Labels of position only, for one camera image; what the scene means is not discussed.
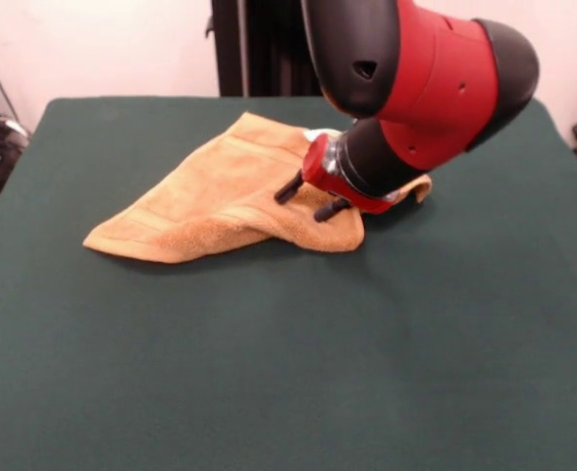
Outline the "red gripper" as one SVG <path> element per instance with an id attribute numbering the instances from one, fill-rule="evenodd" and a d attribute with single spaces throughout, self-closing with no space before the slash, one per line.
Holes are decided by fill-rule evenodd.
<path id="1" fill-rule="evenodd" d="M 359 192 L 349 181 L 341 167 L 344 142 L 341 137 L 322 133 L 311 143 L 302 162 L 302 170 L 282 186 L 274 195 L 277 203 L 287 203 L 294 198 L 303 181 L 329 193 L 333 201 L 315 212 L 315 221 L 326 222 L 339 212 L 356 208 L 361 212 L 379 215 L 393 206 L 393 195 L 371 198 Z"/>

